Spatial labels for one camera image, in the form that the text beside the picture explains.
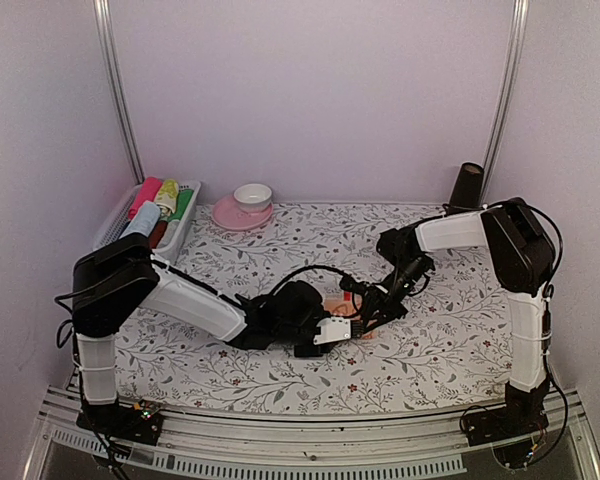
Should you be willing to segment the light blue towel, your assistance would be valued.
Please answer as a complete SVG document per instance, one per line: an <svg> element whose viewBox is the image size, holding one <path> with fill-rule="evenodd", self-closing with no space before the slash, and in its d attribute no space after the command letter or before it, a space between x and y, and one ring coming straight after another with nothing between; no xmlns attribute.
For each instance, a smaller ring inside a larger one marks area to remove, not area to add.
<svg viewBox="0 0 600 480"><path fill-rule="evenodd" d="M137 215L129 222L127 227L121 233L120 237L124 238L135 233L149 237L154 226L159 221L160 216L161 211L154 202L145 202Z"/></svg>

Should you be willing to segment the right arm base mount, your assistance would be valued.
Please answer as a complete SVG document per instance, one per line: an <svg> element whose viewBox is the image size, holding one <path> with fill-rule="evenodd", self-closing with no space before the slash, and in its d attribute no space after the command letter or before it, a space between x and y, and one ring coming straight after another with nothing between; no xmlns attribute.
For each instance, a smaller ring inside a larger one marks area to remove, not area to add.
<svg viewBox="0 0 600 480"><path fill-rule="evenodd" d="M459 419L459 428L470 446L484 445L545 430L549 420L543 407L522 415L507 405L472 405Z"/></svg>

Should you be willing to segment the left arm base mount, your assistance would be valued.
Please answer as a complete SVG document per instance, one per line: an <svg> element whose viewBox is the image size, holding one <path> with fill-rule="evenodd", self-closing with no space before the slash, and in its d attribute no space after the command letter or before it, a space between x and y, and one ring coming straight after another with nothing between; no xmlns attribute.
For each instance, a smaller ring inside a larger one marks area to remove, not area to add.
<svg viewBox="0 0 600 480"><path fill-rule="evenodd" d="M77 426L102 437L156 446L161 435L164 417L158 404L140 400L132 406L112 402L96 404L80 393L81 411Z"/></svg>

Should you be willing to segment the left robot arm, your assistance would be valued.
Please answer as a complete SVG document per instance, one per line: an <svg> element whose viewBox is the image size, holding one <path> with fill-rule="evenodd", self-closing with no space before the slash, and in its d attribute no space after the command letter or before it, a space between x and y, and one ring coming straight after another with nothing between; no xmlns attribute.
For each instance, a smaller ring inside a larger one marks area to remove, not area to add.
<svg viewBox="0 0 600 480"><path fill-rule="evenodd" d="M172 317L241 350L291 343L298 355L315 357L352 337L349 320L331 316L320 293L304 281L288 281L253 299L229 297L155 255L141 234L79 259L72 291L54 301L70 315L83 402L108 434L129 423L117 403L114 337L137 310Z"/></svg>

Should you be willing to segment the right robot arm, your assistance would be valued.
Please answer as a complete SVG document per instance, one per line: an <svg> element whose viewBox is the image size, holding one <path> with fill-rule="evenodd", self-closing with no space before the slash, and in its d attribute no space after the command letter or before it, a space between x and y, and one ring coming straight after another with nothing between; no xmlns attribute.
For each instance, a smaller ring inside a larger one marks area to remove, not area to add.
<svg viewBox="0 0 600 480"><path fill-rule="evenodd" d="M485 247L495 277L507 292L512 327L512 367L497 427L517 436L535 420L548 393L546 354L551 338L548 303L563 244L543 228L547 216L516 197L475 210L425 218L381 234L377 252L393 271L362 293L359 315L370 332L405 315L403 301L428 281L432 254L443 250Z"/></svg>

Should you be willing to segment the orange patterned towel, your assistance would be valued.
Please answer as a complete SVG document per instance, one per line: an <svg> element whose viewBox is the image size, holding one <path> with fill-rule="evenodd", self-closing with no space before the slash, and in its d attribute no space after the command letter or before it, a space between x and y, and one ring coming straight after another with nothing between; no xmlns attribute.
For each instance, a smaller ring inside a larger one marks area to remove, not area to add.
<svg viewBox="0 0 600 480"><path fill-rule="evenodd" d="M324 295L324 307L334 316L350 316L360 310L362 297L350 292L331 292Z"/></svg>

